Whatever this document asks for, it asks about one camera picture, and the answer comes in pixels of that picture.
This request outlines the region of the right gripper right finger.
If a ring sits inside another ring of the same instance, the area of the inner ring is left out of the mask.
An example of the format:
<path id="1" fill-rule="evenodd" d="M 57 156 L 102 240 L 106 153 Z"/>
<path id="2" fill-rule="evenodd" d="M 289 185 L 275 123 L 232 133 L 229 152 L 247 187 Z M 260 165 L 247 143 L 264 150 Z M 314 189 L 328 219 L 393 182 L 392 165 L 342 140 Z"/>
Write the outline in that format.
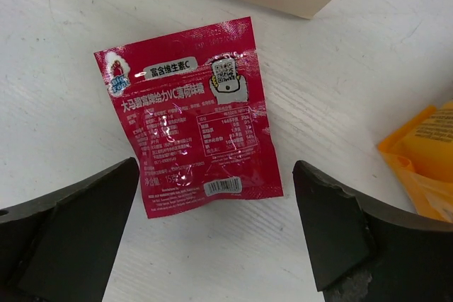
<path id="1" fill-rule="evenodd" d="M 452 225 L 393 207 L 306 161 L 293 181 L 325 301 L 451 301 Z"/>

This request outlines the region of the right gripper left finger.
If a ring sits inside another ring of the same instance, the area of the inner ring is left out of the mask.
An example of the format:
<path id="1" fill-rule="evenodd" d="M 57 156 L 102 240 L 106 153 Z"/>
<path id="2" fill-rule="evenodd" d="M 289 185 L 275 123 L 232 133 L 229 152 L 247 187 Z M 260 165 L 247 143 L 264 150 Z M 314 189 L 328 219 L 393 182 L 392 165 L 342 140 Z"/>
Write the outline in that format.
<path id="1" fill-rule="evenodd" d="M 138 182 L 127 158 L 1 209 L 1 300 L 102 301 Z"/>

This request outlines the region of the orange snack bag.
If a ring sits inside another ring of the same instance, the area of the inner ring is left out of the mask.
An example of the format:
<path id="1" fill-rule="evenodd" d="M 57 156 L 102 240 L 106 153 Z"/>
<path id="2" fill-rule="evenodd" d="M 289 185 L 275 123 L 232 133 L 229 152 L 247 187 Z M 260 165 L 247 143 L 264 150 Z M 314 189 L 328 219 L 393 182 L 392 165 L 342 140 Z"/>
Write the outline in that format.
<path id="1" fill-rule="evenodd" d="M 416 211 L 451 223 L 452 101 L 428 106 L 377 148 Z"/>

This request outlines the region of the red candy sachet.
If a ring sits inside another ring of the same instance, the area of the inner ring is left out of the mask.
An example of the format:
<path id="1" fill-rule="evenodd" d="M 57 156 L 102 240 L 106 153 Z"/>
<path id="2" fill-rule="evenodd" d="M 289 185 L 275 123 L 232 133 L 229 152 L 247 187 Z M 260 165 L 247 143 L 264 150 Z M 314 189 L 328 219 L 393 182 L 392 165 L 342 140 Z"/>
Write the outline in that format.
<path id="1" fill-rule="evenodd" d="M 249 17 L 98 51 L 150 219 L 283 195 Z"/>

